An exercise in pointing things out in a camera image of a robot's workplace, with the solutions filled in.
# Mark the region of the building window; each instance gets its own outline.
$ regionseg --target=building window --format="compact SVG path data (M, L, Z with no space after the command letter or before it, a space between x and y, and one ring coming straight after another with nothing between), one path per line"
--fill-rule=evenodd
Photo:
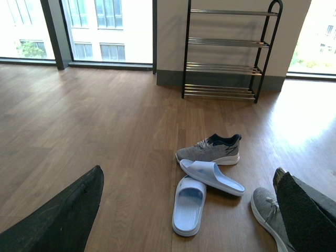
M321 53L324 51L324 48L325 48L325 44L321 44L321 45L320 45L320 52L321 52Z
M72 27L88 26L88 15L84 0L68 0Z
M15 25L34 25L38 22L33 0L7 0Z
M332 31L332 29L334 28L334 26L333 25L328 25L328 28L327 28L327 33L325 34L327 37L329 37L330 36L330 34L331 34L331 31Z
M96 0L99 28L122 29L121 0Z
M103 61L125 61L125 46L100 44Z
M75 60L93 60L92 44L75 43Z
M45 59L47 58L46 48L43 41L20 40L20 45L16 47L22 58Z

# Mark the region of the slipper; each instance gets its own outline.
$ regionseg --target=slipper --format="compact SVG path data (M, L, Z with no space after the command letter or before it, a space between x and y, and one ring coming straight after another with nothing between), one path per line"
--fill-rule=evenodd
M218 165L214 162L193 162L188 159L182 159L180 167L190 177L206 185L235 196L242 196L244 194L244 187L221 173Z
M185 176L176 188L173 229L182 236L195 235L200 229L206 185Z

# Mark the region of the shoelace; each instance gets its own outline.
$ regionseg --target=shoelace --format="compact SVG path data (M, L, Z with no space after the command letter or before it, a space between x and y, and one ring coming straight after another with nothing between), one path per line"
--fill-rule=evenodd
M206 148L209 148L208 138L204 139L201 142L198 142L197 146L200 147L202 150L205 150Z
M266 201L268 202L268 203L270 203L271 204L271 211L269 212L269 214L268 214L268 216L267 216L267 218L266 218L266 220L265 220L265 223L267 222L267 220L270 218L270 217L273 217L275 214L276 214L276 212L278 211L278 210L280 210L279 209L279 204L278 204L278 202L277 201L274 201L272 198L270 198L270 197L266 197Z

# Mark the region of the gray sneaker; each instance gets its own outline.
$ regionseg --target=gray sneaker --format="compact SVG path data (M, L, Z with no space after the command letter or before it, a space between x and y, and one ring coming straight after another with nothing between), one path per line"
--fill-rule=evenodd
M279 252L293 252L276 196L269 190L259 187L251 197L252 212L257 221L274 237Z
M217 134L198 142L195 146L176 152L178 162L182 159L191 161L215 162L218 165L232 165L239 161L239 141L242 136L222 138Z

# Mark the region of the tree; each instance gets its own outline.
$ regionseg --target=tree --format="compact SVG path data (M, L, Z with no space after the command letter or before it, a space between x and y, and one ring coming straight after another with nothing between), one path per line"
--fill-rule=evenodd
M27 41L16 47L19 55L23 58L42 59L45 52L38 48L34 42Z

